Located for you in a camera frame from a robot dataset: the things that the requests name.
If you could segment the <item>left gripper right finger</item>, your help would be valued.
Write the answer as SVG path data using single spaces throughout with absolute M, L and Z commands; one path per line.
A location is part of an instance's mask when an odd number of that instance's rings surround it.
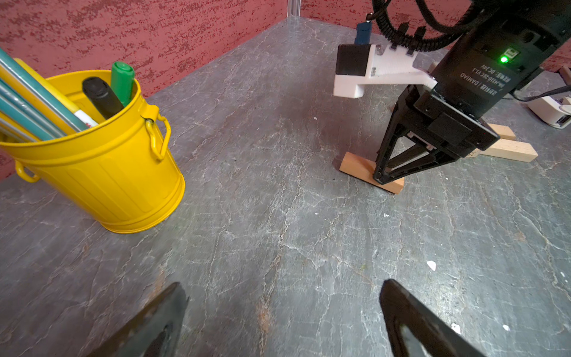
M 394 279 L 383 282 L 379 303 L 394 356 L 482 356 Z

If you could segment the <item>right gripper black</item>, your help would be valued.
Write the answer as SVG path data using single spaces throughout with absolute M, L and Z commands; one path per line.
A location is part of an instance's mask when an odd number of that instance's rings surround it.
M 459 39 L 435 68 L 433 89 L 407 86 L 399 96 L 376 158 L 373 179 L 380 184 L 490 147 L 499 136 L 481 117 L 529 83 L 570 38 L 569 1 L 473 1 L 451 26 L 424 1 L 417 4 L 431 28 Z M 401 138 L 413 146 L 392 156 Z

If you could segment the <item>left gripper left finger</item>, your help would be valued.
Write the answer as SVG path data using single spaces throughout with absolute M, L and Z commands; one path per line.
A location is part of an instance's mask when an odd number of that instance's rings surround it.
M 170 284 L 90 356 L 174 356 L 188 298 L 179 282 Z

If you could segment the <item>wooden block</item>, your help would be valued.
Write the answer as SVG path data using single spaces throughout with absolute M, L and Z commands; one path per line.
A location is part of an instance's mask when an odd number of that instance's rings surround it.
M 532 162 L 538 157 L 538 153 L 531 144 L 503 138 L 495 142 L 487 150 L 473 151 L 468 155 L 468 158 L 475 158 L 479 155 L 509 159 L 518 162 Z
M 515 141 L 516 135 L 511 128 L 504 125 L 489 124 L 490 128 L 493 129 L 502 139 Z
M 388 184 L 379 184 L 373 179 L 376 163 L 350 152 L 346 152 L 341 162 L 340 171 L 373 186 L 398 195 L 404 188 L 404 179 L 400 178 Z

